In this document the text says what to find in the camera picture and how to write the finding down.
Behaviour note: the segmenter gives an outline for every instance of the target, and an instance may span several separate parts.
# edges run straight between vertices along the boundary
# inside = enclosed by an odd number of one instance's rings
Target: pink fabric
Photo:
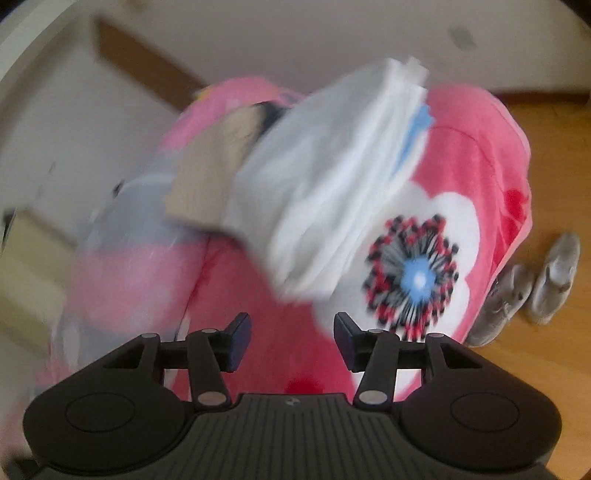
[[[521,130],[488,92],[443,87],[429,94],[428,104],[436,122],[412,181],[431,198],[455,192],[476,209],[478,224],[470,227],[479,236],[470,247],[478,255],[466,279],[469,302],[452,326],[453,337],[463,341],[494,275],[531,228],[530,151]],[[253,320],[253,341],[244,363],[227,378],[233,395],[297,388],[302,393],[338,390],[351,396],[353,379],[332,338],[314,327],[318,319],[309,306],[278,304],[246,254],[231,242],[212,239],[207,258],[204,277],[189,302],[188,330],[223,327],[239,311],[249,312]],[[418,376],[397,399],[416,387]],[[174,390],[186,395],[187,389],[182,375]]]
[[[467,279],[470,304],[454,334],[463,342],[496,275],[531,230],[530,146],[504,105],[485,90],[440,87],[427,103],[435,123],[413,180],[431,197],[466,196],[479,221],[478,256]]]
[[[297,94],[264,79],[229,80],[188,108],[162,148],[182,149],[236,106],[270,100],[289,105],[294,99]],[[462,341],[494,277],[531,229],[530,152],[506,109],[487,92],[443,87],[430,92],[428,103],[436,122],[412,183],[431,199],[445,192],[458,193],[476,209],[478,225],[469,227],[479,231],[478,256],[466,279],[469,302],[453,331],[453,337]],[[159,289],[164,284],[165,290]],[[66,312],[114,337],[176,327],[180,319],[185,332],[221,328],[237,313],[248,312],[253,321],[251,345],[238,371],[226,376],[234,397],[255,391],[341,391],[351,398],[355,390],[333,339],[318,327],[331,319],[316,318],[309,305],[278,303],[246,253],[219,236],[192,245],[144,245],[82,254]],[[53,352],[38,382],[45,386],[69,372]],[[418,379],[397,399],[416,386]],[[173,390],[181,399],[188,398],[185,372],[174,380]],[[1,451],[19,443],[22,435],[15,425],[22,412],[20,404],[5,423]]]
[[[239,393],[354,392],[349,371],[332,339],[319,334],[310,306],[281,304],[245,251],[225,238],[211,239],[187,317],[189,332],[223,329],[239,313],[252,319],[252,340],[240,368],[225,375]],[[187,372],[173,387],[189,395]]]
[[[195,135],[213,125],[225,113],[246,105],[275,102],[280,106],[292,106],[302,98],[293,90],[280,88],[261,77],[227,80],[206,89],[203,99],[187,108],[164,136],[161,150],[180,150]]]
[[[178,328],[201,271],[204,242],[81,253],[66,315],[122,336]]]

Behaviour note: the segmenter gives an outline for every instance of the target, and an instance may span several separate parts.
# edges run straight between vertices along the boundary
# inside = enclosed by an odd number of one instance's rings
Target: white wall
[[[32,206],[73,236],[178,113],[64,35],[0,121],[0,209]]]
[[[210,82],[258,73],[303,92],[383,56],[431,82],[591,86],[591,36],[559,0],[104,0],[111,16]],[[475,48],[458,49],[465,27]]]
[[[0,420],[17,399],[33,385],[43,357],[14,343],[0,332]]]

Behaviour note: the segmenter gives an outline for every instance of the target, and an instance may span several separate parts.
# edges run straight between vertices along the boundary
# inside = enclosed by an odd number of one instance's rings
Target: black fabric
[[[289,110],[286,107],[278,106],[272,102],[263,102],[259,103],[259,105],[263,108],[265,118],[262,122],[261,133],[259,134],[259,139],[267,133],[267,131],[280,120],[283,115]]]

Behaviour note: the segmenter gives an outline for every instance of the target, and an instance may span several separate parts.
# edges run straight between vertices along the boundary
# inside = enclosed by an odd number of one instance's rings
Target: blue fabric
[[[404,140],[404,145],[402,146],[402,150],[400,152],[400,158],[394,167],[392,175],[395,175],[404,165],[408,159],[408,156],[410,155],[410,152],[413,150],[414,143],[416,142],[418,136],[426,129],[430,128],[431,125],[433,125],[433,122],[433,117],[429,115],[429,106],[422,104],[410,128],[408,129],[406,139]]]

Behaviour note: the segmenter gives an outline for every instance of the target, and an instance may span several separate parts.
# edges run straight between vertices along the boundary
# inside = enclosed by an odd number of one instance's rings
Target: pink blanket
[[[182,114],[159,155],[174,157],[193,136],[239,105],[276,101],[290,106],[300,98],[259,78],[211,87]],[[421,321],[428,321],[430,331],[463,341],[493,279],[531,229],[530,152],[504,106],[483,90],[437,88],[428,104],[435,124],[424,158],[409,185],[376,218],[370,232],[374,238],[364,244],[333,297],[314,306],[277,302],[247,253],[222,236],[184,232],[181,241],[175,231],[167,233],[174,242],[156,233],[153,241],[83,248],[50,358],[32,394],[140,333],[182,339],[194,330],[224,327],[238,312],[248,312],[252,342],[239,370],[226,376],[232,395],[340,391],[351,397],[359,378],[346,370],[334,345],[334,314],[348,311],[364,329],[417,315],[405,308],[413,295],[420,296],[420,282],[405,287],[406,296],[396,301],[380,296],[401,289],[381,276],[387,265],[375,255],[393,242],[409,252],[405,265],[415,269],[413,278],[439,275],[445,280],[441,296],[420,312]],[[426,235],[435,235],[427,258],[433,278],[430,270],[420,270],[424,259],[411,255]],[[423,318],[427,311],[428,319]],[[405,335],[413,337],[411,331]],[[185,372],[168,374],[165,384],[188,399]],[[416,372],[399,372],[396,398],[417,386]],[[22,449],[19,422],[27,402],[5,422],[3,456]]]

